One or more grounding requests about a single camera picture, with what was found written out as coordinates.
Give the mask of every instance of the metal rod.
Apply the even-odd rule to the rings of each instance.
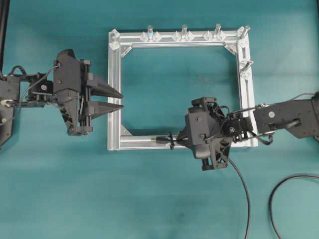
[[[4,42],[6,33],[6,24],[8,20],[10,0],[0,1],[0,71],[3,67],[3,56],[4,56]]]

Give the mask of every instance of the wire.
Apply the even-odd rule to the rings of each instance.
[[[302,94],[300,94],[300,95],[298,95],[296,97],[293,97],[292,99],[287,100],[287,101],[293,101],[293,100],[295,100],[295,99],[297,99],[297,98],[299,98],[301,96],[314,96],[314,93],[302,93]]]
[[[22,73],[22,75],[26,75],[27,74],[25,69],[22,66],[13,66],[11,71],[8,73],[8,75],[13,75],[16,69],[19,69],[20,72]]]
[[[46,73],[44,76],[42,76],[39,80],[37,80],[36,82],[34,82],[32,85],[30,85],[28,88],[26,88],[26,90],[23,92],[22,94],[22,97],[20,98],[19,100],[19,104],[18,104],[18,112],[12,117],[12,118],[9,118],[9,119],[6,119],[6,121],[4,122],[1,122],[0,123],[0,126],[1,125],[4,125],[5,123],[8,123],[12,120],[14,120],[16,117],[18,117],[18,115],[21,113],[21,104],[22,104],[22,100],[24,98],[24,96],[26,95],[26,93],[31,89],[33,88],[34,86],[36,86],[37,84],[39,84],[43,79],[47,78],[47,76],[50,74],[50,72],[54,69],[54,68],[58,68],[60,66],[60,64],[58,63],[58,65],[56,66],[52,66]]]
[[[233,168],[235,169],[235,171],[237,172],[241,182],[243,183],[244,189],[245,189],[245,193],[246,193],[246,198],[247,198],[247,207],[248,207],[248,216],[247,216],[247,226],[246,226],[246,233],[245,233],[245,237],[244,239],[248,238],[248,233],[249,233],[249,228],[250,228],[250,197],[249,197],[249,192],[247,189],[247,185],[245,183],[245,180],[243,178],[243,176],[241,175],[239,169],[237,168],[236,164],[230,159],[228,158],[228,161],[230,162],[230,164],[233,166]]]
[[[269,197],[269,201],[268,201],[268,209],[269,209],[269,215],[270,215],[270,221],[271,221],[271,224],[273,226],[273,229],[275,230],[275,233],[277,235],[277,237],[279,239],[282,239],[282,237],[280,236],[279,232],[278,232],[278,229],[277,229],[277,226],[274,222],[274,216],[273,216],[273,198],[274,198],[274,194],[275,192],[277,191],[277,189],[283,185],[285,182],[289,181],[289,180],[292,180],[294,178],[311,178],[311,179],[317,179],[319,180],[319,177],[318,176],[314,176],[314,175],[294,175],[294,176],[290,176],[288,178],[285,178],[284,180],[282,180],[280,183],[278,183],[276,185],[276,187],[272,190],[271,194],[270,194],[270,197]]]

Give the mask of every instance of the aluminum frame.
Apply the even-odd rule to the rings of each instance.
[[[237,76],[239,87],[239,101],[242,109],[254,107],[254,88],[250,59],[249,36],[250,26],[238,30],[221,30],[217,24],[214,30],[194,31],[182,26],[181,31],[153,32],[153,27],[148,26],[146,32],[121,32],[116,29],[109,32],[109,85],[120,93],[121,59],[133,48],[147,47],[195,47],[195,46],[223,46],[237,59]],[[121,105],[121,99],[109,98],[108,102]],[[254,132],[257,132],[256,122],[252,111],[245,112],[252,120]],[[108,150],[126,149],[170,149],[169,144],[155,142],[157,135],[134,136],[122,125],[122,112],[108,114]],[[257,139],[234,143],[232,147],[256,147]],[[175,144],[175,148],[185,148]]]

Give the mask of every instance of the black cable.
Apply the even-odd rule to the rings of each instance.
[[[277,189],[283,185],[285,182],[289,181],[289,180],[292,180],[294,178],[311,178],[311,179],[317,179],[319,180],[319,177],[318,176],[314,176],[314,175],[294,175],[294,176],[290,176],[288,178],[285,178],[284,180],[282,180],[280,183],[278,183],[276,185],[276,187],[272,190],[271,194],[270,194],[270,197],[269,197],[269,201],[268,201],[268,209],[269,209],[269,215],[270,215],[270,221],[271,221],[271,224],[275,230],[275,233],[277,235],[277,237],[279,239],[282,239],[282,237],[280,236],[279,232],[278,232],[278,229],[277,229],[277,226],[274,222],[274,216],[273,216],[273,198],[274,198],[274,194],[275,192],[277,191]]]
[[[236,164],[230,159],[228,158],[228,161],[230,162],[230,164],[233,166],[233,168],[235,169],[235,171],[237,172],[238,176],[240,177],[241,182],[243,183],[244,189],[245,189],[245,193],[246,193],[246,198],[247,198],[247,207],[248,207],[248,216],[247,216],[247,226],[246,226],[246,233],[245,233],[245,237],[244,239],[248,238],[248,233],[249,233],[249,228],[250,228],[250,197],[249,197],[249,192],[247,189],[247,185],[245,183],[245,180],[243,178],[243,176],[241,175],[239,169],[237,168]]]
[[[3,57],[4,57],[4,42],[6,25],[8,21],[10,0],[0,1],[0,71],[3,67]]]
[[[22,66],[13,66],[11,71],[8,73],[8,75],[13,75],[16,69],[19,69],[22,75],[24,76],[27,75],[25,69]]]

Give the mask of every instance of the screw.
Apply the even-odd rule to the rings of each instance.
[[[41,86],[41,89],[42,89],[43,91],[46,91],[46,90],[48,89],[48,87],[47,87],[46,85],[42,85],[42,86]]]
[[[243,31],[243,33],[240,36],[240,39],[245,38],[245,36],[248,34],[248,31],[250,30],[250,25],[245,26],[245,29]]]
[[[186,33],[187,33],[187,25],[184,24],[183,26],[181,26],[181,38],[182,39],[185,39]]]
[[[153,27],[151,25],[148,26],[148,36],[149,40],[151,40],[153,37]]]
[[[270,111],[270,112],[268,113],[268,116],[269,116],[270,118],[273,118],[273,117],[275,117],[275,113],[274,113],[273,111]]]
[[[218,36],[218,34],[220,33],[220,29],[221,29],[221,25],[220,24],[216,24],[213,38],[216,38]]]

